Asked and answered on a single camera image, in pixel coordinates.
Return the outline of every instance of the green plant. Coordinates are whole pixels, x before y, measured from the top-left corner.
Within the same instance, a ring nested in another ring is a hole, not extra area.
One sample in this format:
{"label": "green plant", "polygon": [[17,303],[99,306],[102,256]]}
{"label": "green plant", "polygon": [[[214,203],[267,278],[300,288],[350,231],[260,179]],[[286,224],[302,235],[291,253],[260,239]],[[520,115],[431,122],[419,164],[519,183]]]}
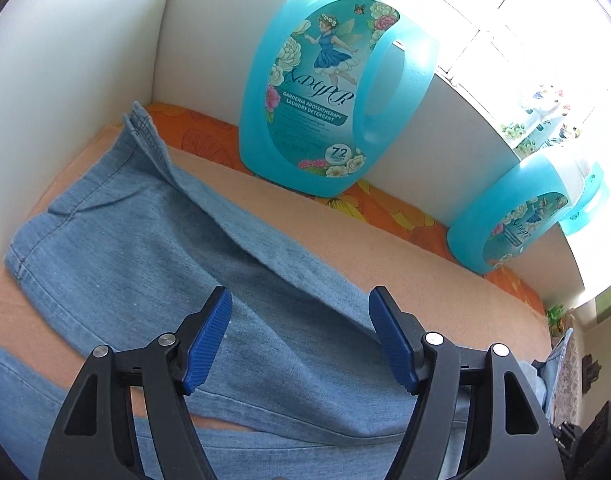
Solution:
{"label": "green plant", "polygon": [[554,305],[552,308],[548,309],[545,314],[547,316],[548,327],[550,327],[550,334],[555,335],[559,332],[559,321],[565,314],[563,311],[563,305]]}

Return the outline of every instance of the bottle label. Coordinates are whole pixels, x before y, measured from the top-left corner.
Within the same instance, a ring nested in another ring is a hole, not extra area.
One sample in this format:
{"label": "bottle label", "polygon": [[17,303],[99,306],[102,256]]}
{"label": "bottle label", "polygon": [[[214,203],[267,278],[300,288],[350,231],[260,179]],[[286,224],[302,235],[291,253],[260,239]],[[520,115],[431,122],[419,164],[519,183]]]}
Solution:
{"label": "bottle label", "polygon": [[374,0],[320,7],[285,40],[269,73],[265,113],[272,142],[300,170],[343,177],[365,164],[352,114],[363,68],[400,18]]}
{"label": "bottle label", "polygon": [[483,259],[499,267],[521,254],[538,236],[540,228],[568,204],[565,195],[545,193],[531,198],[508,212],[490,233],[483,247]]}

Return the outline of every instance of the fairy illustration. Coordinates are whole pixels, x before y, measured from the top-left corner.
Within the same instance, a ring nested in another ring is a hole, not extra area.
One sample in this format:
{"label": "fairy illustration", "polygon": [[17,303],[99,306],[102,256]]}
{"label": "fairy illustration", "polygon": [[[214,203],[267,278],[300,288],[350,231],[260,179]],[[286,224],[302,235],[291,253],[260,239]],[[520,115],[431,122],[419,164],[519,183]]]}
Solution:
{"label": "fairy illustration", "polygon": [[550,218],[550,216],[554,212],[559,211],[559,209],[561,208],[564,208],[567,203],[568,199],[566,197],[564,197],[563,195],[558,196],[556,198],[556,201],[554,202],[554,210],[551,213],[548,213],[545,210],[546,206],[548,205],[547,199],[542,198],[541,200],[539,200],[538,205],[535,206],[534,212],[527,220],[525,220],[525,223],[528,224],[527,230],[529,232],[536,231],[540,222],[542,222],[544,219]]}
{"label": "fairy illustration", "polygon": [[342,77],[352,85],[357,84],[357,80],[349,75],[348,72],[352,70],[352,67],[358,65],[361,60],[334,49],[335,46],[338,46],[352,54],[358,52],[357,49],[350,46],[361,38],[358,34],[352,34],[353,29],[354,19],[348,20],[339,26],[335,16],[322,14],[319,17],[321,35],[316,39],[307,34],[303,35],[310,43],[318,43],[321,48],[319,56],[314,60],[314,72],[317,74],[327,74],[334,86],[339,85],[339,77]]}

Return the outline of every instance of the window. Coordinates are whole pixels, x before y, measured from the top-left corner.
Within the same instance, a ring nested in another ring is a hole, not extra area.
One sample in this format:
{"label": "window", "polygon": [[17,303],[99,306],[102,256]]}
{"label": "window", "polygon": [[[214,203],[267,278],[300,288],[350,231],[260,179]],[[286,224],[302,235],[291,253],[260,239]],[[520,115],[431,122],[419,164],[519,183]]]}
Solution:
{"label": "window", "polygon": [[438,0],[433,22],[437,74],[512,148],[529,128],[511,139],[501,125],[522,117],[540,89],[556,91],[557,113],[565,106],[578,132],[611,93],[611,19],[597,0]]}

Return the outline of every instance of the metal pivot screw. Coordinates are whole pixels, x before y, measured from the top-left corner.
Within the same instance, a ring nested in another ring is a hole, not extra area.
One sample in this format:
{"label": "metal pivot screw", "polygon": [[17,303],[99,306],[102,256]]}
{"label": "metal pivot screw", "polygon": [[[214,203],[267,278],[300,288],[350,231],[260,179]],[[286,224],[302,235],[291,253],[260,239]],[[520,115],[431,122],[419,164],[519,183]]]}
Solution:
{"label": "metal pivot screw", "polygon": [[492,347],[492,351],[500,357],[509,355],[509,348],[501,343],[496,343],[496,345]]}
{"label": "metal pivot screw", "polygon": [[93,351],[92,355],[95,357],[105,357],[108,355],[109,348],[106,345],[98,345]]}
{"label": "metal pivot screw", "polygon": [[437,332],[428,332],[426,334],[426,341],[431,345],[438,346],[443,344],[443,336]]}
{"label": "metal pivot screw", "polygon": [[176,336],[174,334],[163,334],[159,337],[159,345],[170,346],[176,343]]}

